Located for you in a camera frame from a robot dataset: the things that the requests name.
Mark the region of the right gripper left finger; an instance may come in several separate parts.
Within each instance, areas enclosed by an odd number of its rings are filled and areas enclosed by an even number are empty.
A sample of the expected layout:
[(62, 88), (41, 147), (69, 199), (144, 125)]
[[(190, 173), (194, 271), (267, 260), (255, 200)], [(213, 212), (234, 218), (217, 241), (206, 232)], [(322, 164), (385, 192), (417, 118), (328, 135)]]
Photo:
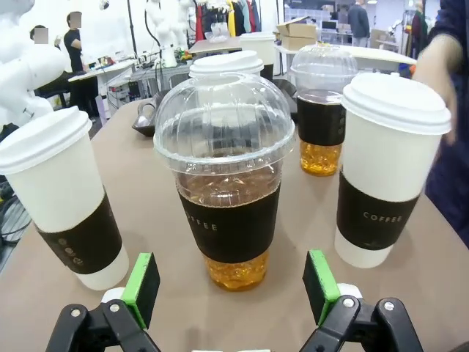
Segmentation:
[(106, 291), (92, 310), (69, 304), (60, 312), (47, 351), (158, 351), (147, 333), (160, 286), (152, 252), (141, 253), (125, 287)]

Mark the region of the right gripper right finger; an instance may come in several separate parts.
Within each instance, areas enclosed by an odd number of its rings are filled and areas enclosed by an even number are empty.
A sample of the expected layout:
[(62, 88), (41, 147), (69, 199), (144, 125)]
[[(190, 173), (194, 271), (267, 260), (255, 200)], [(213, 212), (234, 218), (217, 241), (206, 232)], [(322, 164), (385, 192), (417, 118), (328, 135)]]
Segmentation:
[(367, 304), (353, 285), (341, 292), (322, 251), (308, 251), (303, 283), (317, 327), (302, 351), (340, 351), (346, 342), (364, 351), (423, 350), (402, 301), (382, 298)]

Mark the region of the person's left hand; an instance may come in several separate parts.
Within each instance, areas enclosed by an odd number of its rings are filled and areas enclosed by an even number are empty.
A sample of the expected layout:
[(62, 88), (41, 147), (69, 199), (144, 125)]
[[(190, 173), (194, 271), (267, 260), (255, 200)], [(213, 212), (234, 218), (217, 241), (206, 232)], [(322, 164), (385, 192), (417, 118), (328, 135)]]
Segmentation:
[(451, 74), (462, 66), (463, 52), (460, 43), (448, 34), (439, 34), (421, 52), (416, 63), (413, 80), (432, 88), (451, 113), (451, 131), (446, 142), (453, 144), (457, 138), (457, 94)]

